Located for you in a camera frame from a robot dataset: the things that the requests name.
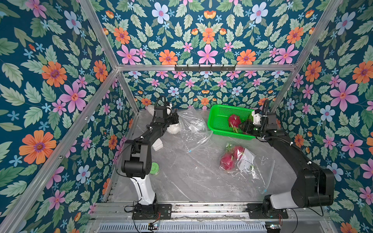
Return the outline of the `pink dragon fruit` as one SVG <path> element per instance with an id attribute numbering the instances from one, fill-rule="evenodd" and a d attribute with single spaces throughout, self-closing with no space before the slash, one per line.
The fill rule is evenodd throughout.
<path id="1" fill-rule="evenodd" d="M 229 127 L 232 128 L 234 133 L 238 133 L 241 124 L 241 119 L 239 116 L 233 114 L 229 117 L 228 124 Z"/>
<path id="2" fill-rule="evenodd" d="M 220 168 L 225 171 L 233 170 L 241 160 L 244 150 L 245 148 L 243 146 L 228 144 L 225 154 L 220 159 Z"/>

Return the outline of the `clear zip-top bag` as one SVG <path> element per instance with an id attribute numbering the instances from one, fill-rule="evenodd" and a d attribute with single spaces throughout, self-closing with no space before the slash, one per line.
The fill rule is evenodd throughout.
<path id="1" fill-rule="evenodd" d="M 206 121 L 199 111 L 187 109 L 178 113 L 181 130 L 177 134 L 185 152 L 189 153 L 206 143 L 212 136 Z"/>
<path id="2" fill-rule="evenodd" d="M 264 194 L 267 192 L 272 179 L 275 160 L 255 155 L 248 148 L 244 148 L 243 156 L 236 167 L 231 171 L 224 171 L 237 180 L 251 183 L 260 194 Z"/>

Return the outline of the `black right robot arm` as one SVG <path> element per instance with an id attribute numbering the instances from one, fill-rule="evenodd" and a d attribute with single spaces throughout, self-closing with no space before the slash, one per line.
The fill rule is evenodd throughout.
<path id="1" fill-rule="evenodd" d="M 334 202 L 334 174 L 312 162 L 283 129 L 279 129 L 274 113 L 255 113 L 239 125 L 239 129 L 269 143 L 288 162 L 296 174 L 290 191 L 267 195 L 263 212 L 273 210 L 330 206 Z"/>

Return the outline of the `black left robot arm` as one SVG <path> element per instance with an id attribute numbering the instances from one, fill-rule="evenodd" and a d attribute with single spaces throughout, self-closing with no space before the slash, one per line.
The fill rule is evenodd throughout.
<path id="1" fill-rule="evenodd" d="M 149 178 L 152 168 L 152 145 L 165 134 L 171 125 L 178 123 L 177 110 L 173 109 L 172 104 L 157 106 L 154 108 L 152 121 L 146 126 L 146 131 L 124 144 L 120 154 L 120 169 L 135 186 L 138 195 L 138 201 L 135 204 L 137 211 L 148 214 L 158 212 L 156 194 Z"/>

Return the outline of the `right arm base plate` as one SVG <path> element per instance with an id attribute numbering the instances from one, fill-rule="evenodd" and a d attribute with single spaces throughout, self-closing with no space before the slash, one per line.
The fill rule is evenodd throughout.
<path id="1" fill-rule="evenodd" d="M 273 209 L 270 205 L 262 203 L 248 203 L 246 205 L 250 219 L 288 219 L 286 209 Z"/>

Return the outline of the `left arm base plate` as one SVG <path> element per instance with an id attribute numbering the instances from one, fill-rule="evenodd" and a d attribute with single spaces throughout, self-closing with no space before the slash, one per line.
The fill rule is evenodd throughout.
<path id="1" fill-rule="evenodd" d="M 134 220 L 170 220 L 172 215 L 171 204 L 141 205 L 136 204 L 133 211 Z"/>

